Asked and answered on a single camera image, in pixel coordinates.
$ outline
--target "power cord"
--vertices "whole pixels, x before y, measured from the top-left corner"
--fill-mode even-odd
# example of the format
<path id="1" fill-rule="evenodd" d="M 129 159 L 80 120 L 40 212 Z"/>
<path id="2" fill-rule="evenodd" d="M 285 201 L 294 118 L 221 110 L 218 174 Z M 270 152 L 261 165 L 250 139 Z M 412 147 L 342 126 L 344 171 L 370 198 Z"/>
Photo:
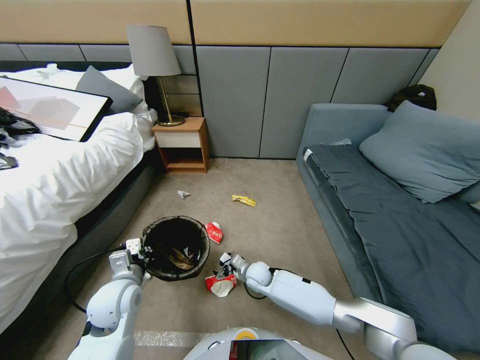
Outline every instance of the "power cord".
<path id="1" fill-rule="evenodd" d="M 99 252 L 98 254 L 95 254 L 95 255 L 92 255 L 90 257 L 87 257 L 86 259 L 80 261 L 78 264 L 76 264 L 74 267 L 72 267 L 70 269 L 69 272 L 67 272 L 66 276 L 65 276 L 65 280 L 63 281 L 63 292 L 65 293 L 65 296 L 66 298 L 68 299 L 68 302 L 70 304 L 72 304 L 77 310 L 80 310 L 82 313 L 87 313 L 87 310 L 85 310 L 83 307 L 81 307 L 75 300 L 74 298 L 72 297 L 72 295 L 70 294 L 70 291 L 69 291 L 69 278 L 70 278 L 70 275 L 72 274 L 72 272 L 78 268 L 80 265 L 86 263 L 87 261 L 90 261 L 90 260 L 93 260 L 95 258 L 98 258 L 99 256 L 102 256 L 102 255 L 105 255 L 105 254 L 110 254 L 110 253 L 113 253 L 115 251 L 118 251 L 118 250 L 123 250 L 125 249 L 124 246 L 119 246 L 119 247 L 116 247 L 114 249 L 110 249 L 110 250 L 107 250 L 107 251 L 102 251 L 102 252 Z"/>
<path id="2" fill-rule="evenodd" d="M 295 274 L 293 271 L 290 271 L 290 270 L 287 270 L 287 269 L 283 269 L 283 268 L 279 268 L 279 267 L 271 267 L 271 268 L 270 268 L 270 271 L 272 272 L 272 274 L 273 274 L 273 272 L 275 272 L 276 270 L 285 270 L 285 271 L 288 271 L 289 273 Z M 247 283 L 246 283 L 246 282 L 243 283 L 243 286 L 245 287 L 245 291 L 246 291 L 246 293 L 248 294 L 248 296 L 250 296 L 251 298 L 253 298 L 253 299 L 255 299 L 255 300 L 263 300 L 263 299 L 265 299 L 265 298 L 267 297 L 266 295 L 260 296 L 260 297 L 252 295 L 252 294 L 249 292 L 249 288 L 247 287 Z M 340 334 L 340 331 L 339 331 L 338 329 L 335 329 L 335 330 L 336 330 L 336 333 L 338 334 L 338 337 L 340 338 L 341 343 L 343 344 L 343 347 L 345 348 L 346 352 L 347 352 L 348 355 L 350 356 L 350 359 L 351 359 L 351 360 L 355 360 L 355 358 L 354 358 L 354 356 L 352 355 L 352 353 L 350 352 L 347 344 L 345 343 L 344 338 L 343 338 L 342 335 Z"/>
<path id="3" fill-rule="evenodd" d="M 354 356 L 352 355 L 352 353 L 350 352 L 349 348 L 347 347 L 347 344 L 345 343 L 344 341 L 344 338 L 342 337 L 342 335 L 340 334 L 340 331 L 338 329 L 335 329 L 336 330 L 336 333 L 338 334 L 338 337 L 340 338 L 340 341 L 341 343 L 343 344 L 343 347 L 345 348 L 346 352 L 348 353 L 348 355 L 350 355 L 350 359 L 351 360 L 355 360 Z"/>

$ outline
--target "trash can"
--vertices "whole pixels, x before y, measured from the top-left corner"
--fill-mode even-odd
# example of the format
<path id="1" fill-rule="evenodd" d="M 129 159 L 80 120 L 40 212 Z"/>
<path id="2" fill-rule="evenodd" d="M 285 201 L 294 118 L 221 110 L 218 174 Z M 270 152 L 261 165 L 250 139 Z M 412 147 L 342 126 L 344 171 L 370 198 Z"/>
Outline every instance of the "trash can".
<path id="1" fill-rule="evenodd" d="M 169 216 L 152 222 L 143 229 L 142 240 L 149 258 L 146 271 L 165 281 L 196 277 L 210 252 L 205 226 L 188 216 Z"/>

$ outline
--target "gray pillow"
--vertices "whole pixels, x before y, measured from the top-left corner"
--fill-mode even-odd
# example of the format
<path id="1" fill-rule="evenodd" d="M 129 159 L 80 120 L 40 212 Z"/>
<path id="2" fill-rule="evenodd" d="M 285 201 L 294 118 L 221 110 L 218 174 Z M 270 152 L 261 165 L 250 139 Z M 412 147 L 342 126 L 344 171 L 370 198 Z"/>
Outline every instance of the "gray pillow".
<path id="1" fill-rule="evenodd" d="M 479 139 L 480 121 L 404 101 L 359 149 L 405 190 L 436 203 L 480 180 Z"/>
<path id="2" fill-rule="evenodd" d="M 112 99 L 113 103 L 106 112 L 108 115 L 130 112 L 142 102 L 140 96 L 110 80 L 93 66 L 85 71 L 76 90 Z"/>

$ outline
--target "bedside table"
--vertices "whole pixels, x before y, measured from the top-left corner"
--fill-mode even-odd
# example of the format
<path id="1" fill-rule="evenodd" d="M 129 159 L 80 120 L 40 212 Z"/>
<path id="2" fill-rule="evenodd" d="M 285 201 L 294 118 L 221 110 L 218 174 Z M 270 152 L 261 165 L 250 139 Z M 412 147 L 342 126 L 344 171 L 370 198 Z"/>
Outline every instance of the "bedside table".
<path id="1" fill-rule="evenodd" d="M 210 154 L 204 117 L 187 117 L 177 126 L 153 127 L 167 173 L 206 173 Z"/>

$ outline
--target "gray sofa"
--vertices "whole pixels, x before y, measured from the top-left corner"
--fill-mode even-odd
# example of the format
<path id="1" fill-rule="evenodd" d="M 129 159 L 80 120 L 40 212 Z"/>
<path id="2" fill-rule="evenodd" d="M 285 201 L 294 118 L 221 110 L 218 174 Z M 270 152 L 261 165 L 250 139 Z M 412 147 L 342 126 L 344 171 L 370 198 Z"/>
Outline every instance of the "gray sofa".
<path id="1" fill-rule="evenodd" d="M 423 203 L 362 156 L 391 114 L 312 105 L 298 169 L 353 294 L 412 316 L 421 341 L 480 353 L 480 213 L 455 196 Z"/>

